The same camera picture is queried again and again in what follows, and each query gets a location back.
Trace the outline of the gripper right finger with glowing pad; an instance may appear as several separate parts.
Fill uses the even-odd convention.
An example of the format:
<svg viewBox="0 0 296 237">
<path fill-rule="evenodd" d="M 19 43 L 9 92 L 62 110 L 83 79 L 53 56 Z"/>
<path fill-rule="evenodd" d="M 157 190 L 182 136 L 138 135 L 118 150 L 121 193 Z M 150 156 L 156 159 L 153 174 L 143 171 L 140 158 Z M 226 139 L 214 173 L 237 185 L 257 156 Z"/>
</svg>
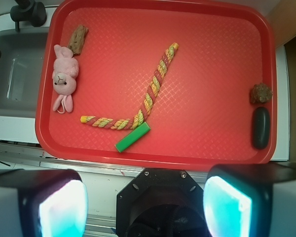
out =
<svg viewBox="0 0 296 237">
<path fill-rule="evenodd" d="M 296 163 L 215 165 L 203 208 L 213 237 L 296 237 Z"/>
</svg>

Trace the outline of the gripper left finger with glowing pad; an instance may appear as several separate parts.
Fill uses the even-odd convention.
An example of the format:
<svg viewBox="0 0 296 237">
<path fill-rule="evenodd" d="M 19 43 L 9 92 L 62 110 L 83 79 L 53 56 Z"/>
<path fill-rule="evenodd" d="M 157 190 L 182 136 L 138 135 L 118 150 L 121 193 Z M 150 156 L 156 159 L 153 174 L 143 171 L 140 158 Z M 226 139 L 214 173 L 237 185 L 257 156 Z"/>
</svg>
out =
<svg viewBox="0 0 296 237">
<path fill-rule="evenodd" d="M 81 237 L 87 211 L 72 169 L 0 169 L 0 237 Z"/>
</svg>

